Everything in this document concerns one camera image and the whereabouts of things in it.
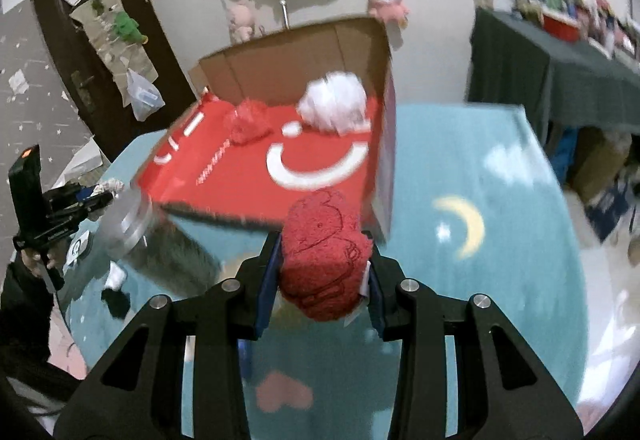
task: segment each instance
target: pink plush toy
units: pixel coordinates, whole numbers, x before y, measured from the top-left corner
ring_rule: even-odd
[[[245,43],[256,36],[256,29],[264,34],[264,29],[256,25],[254,10],[248,0],[240,0],[228,8],[229,32],[233,43]]]
[[[404,6],[402,0],[369,0],[369,15],[383,23],[394,20],[400,28],[405,28],[409,23],[407,14],[409,9]]]

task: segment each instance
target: white star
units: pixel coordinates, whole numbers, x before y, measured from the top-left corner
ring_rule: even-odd
[[[451,228],[447,224],[440,222],[440,225],[436,229],[436,237],[440,243],[450,242]]]

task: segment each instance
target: black sleeve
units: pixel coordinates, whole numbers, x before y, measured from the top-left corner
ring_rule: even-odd
[[[49,270],[56,287],[62,276]],[[49,319],[53,296],[44,281],[35,277],[22,262],[20,254],[9,264],[0,295],[0,344],[20,348],[34,360],[49,359]]]

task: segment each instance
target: table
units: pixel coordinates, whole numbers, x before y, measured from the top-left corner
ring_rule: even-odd
[[[401,105],[397,124],[393,225],[390,239],[380,245],[382,254],[396,258],[407,276],[439,294],[463,300],[489,294],[575,403],[587,351],[584,279],[564,198],[524,110]],[[161,135],[137,138],[104,177],[130,181]],[[484,240],[463,259],[460,248],[469,238],[464,220],[434,206],[452,195],[476,208],[484,221]],[[222,261],[258,252],[266,235],[176,221]],[[84,222],[80,232],[95,226]],[[477,241],[474,229],[469,233]],[[111,318],[100,301],[108,264],[99,248],[92,248],[66,271],[60,294],[66,322],[89,367],[122,329],[122,321]],[[123,267],[129,273],[123,290],[135,311],[164,292]],[[254,345],[254,374],[245,387],[252,433],[260,440],[386,439],[399,351],[399,344],[377,338],[366,314],[348,327],[309,322],[291,330],[268,328]],[[452,432],[457,403],[451,349],[447,358]],[[185,433],[192,427],[190,368],[184,378]],[[309,410],[286,403],[278,403],[277,412],[261,410],[256,389],[276,372],[312,391]]]
[[[510,14],[478,9],[471,46],[468,100],[523,105],[543,144],[550,121],[640,133],[640,75],[587,42],[566,43]]]

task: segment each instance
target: person's hand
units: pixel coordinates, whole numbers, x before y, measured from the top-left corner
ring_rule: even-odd
[[[47,251],[47,259],[49,260],[47,261],[47,268],[56,268],[58,270],[62,270],[62,267],[66,262],[66,250],[67,243],[65,240],[57,242],[54,246],[52,246]],[[42,277],[39,268],[39,265],[42,264],[40,254],[32,248],[25,248],[24,250],[20,251],[20,255],[22,257],[24,266],[27,267],[29,272],[31,272],[31,274],[33,274],[35,277]]]

